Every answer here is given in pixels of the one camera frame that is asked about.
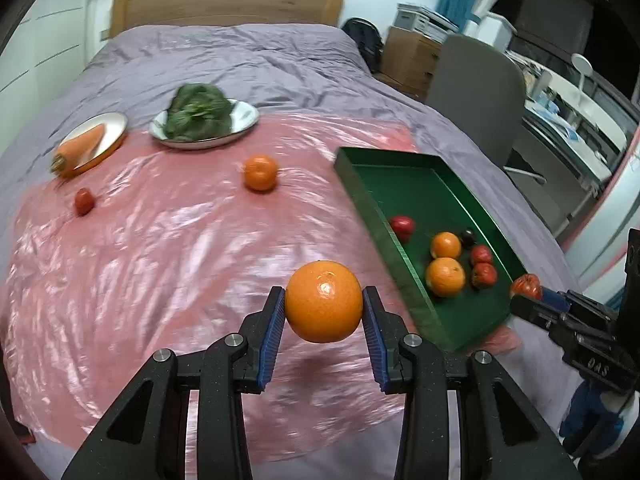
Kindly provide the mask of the blue white gloved hand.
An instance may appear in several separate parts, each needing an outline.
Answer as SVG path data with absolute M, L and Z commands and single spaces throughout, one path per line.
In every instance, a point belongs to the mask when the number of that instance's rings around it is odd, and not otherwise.
M 574 458 L 604 460 L 619 451 L 639 421 L 639 393 L 616 393 L 584 380 L 575 390 L 559 435 Z

